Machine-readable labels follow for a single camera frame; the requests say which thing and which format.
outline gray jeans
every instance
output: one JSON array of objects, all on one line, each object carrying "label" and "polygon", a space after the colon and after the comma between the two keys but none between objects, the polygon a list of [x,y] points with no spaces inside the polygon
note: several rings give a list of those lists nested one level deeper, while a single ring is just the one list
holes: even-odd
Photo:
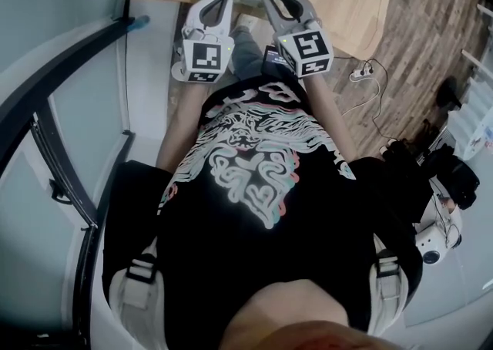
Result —
[{"label": "gray jeans", "polygon": [[253,40],[248,28],[243,25],[237,26],[230,36],[235,45],[231,55],[234,74],[225,74],[217,83],[215,90],[262,74],[263,53]]}]

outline floor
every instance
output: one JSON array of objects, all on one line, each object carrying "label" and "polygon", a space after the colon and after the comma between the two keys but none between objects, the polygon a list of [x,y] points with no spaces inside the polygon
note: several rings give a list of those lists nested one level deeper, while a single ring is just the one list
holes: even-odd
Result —
[{"label": "floor", "polygon": [[[443,79],[453,75],[458,79],[461,96],[471,75],[470,63],[464,60],[461,50],[481,58],[487,42],[487,25],[476,9],[477,3],[478,0],[390,1],[384,36],[374,53],[374,58],[387,69],[387,87],[384,70],[373,62],[374,77],[384,89],[381,115],[376,122],[385,136],[412,140],[424,119],[437,126],[444,123],[446,110],[439,110],[434,104],[437,88]],[[261,48],[269,44],[272,37],[269,23],[260,21],[253,37]],[[336,50],[336,56],[344,53]],[[341,112],[365,102],[377,92],[373,80],[354,83],[348,79],[362,65],[356,59],[335,59],[326,75]],[[179,84],[171,79],[168,118],[176,107],[178,92]],[[376,155],[387,141],[372,123],[378,106],[379,99],[375,99],[344,117],[361,156]]]}]

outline door handle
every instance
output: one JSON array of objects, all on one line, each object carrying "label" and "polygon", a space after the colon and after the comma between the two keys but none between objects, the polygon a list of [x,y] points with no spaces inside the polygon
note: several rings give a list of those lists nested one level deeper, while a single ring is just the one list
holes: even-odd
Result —
[{"label": "door handle", "polygon": [[52,199],[58,202],[59,204],[64,204],[64,205],[71,205],[72,202],[70,199],[65,195],[63,192],[62,188],[54,181],[53,179],[49,180],[49,186],[52,188]]}]

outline white cable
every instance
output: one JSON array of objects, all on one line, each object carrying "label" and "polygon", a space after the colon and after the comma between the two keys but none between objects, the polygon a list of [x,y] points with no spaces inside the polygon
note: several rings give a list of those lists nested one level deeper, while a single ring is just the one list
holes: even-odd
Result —
[{"label": "white cable", "polygon": [[364,77],[363,79],[359,79],[359,80],[353,80],[351,78],[352,75],[349,76],[349,81],[351,82],[362,82],[363,80],[374,80],[376,83],[377,83],[377,86],[378,86],[378,92],[372,96],[368,101],[366,102],[363,102],[363,103],[360,103],[359,105],[355,106],[355,107],[352,107],[350,108],[349,110],[346,110],[342,115],[345,116],[346,114],[348,114],[350,111],[352,110],[355,110],[357,109],[358,107],[362,107],[364,105],[367,105],[368,103],[370,103],[372,100],[376,99],[379,95],[380,95],[380,91],[381,91],[381,88],[380,88],[380,83],[378,82],[377,79],[375,79],[374,77]]}]

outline white device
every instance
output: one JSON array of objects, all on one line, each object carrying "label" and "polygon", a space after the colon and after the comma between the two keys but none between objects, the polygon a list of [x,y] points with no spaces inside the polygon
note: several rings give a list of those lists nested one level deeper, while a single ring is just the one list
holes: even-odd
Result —
[{"label": "white device", "polygon": [[432,200],[431,203],[437,205],[437,220],[416,235],[416,246],[427,265],[443,261],[448,251],[459,241],[462,232],[462,218],[457,206],[449,214],[439,202]]},{"label": "white device", "polygon": [[358,80],[363,77],[368,77],[373,74],[373,66],[369,62],[365,62],[363,68],[361,69],[355,69],[351,74],[350,74],[350,80]]},{"label": "white device", "polygon": [[233,0],[201,0],[182,28],[181,61],[171,74],[182,82],[217,82],[225,73],[234,41],[229,37]]},{"label": "white device", "polygon": [[298,78],[328,72],[334,50],[309,0],[280,0],[291,18],[284,16],[274,0],[262,0],[275,31],[273,40]]}]

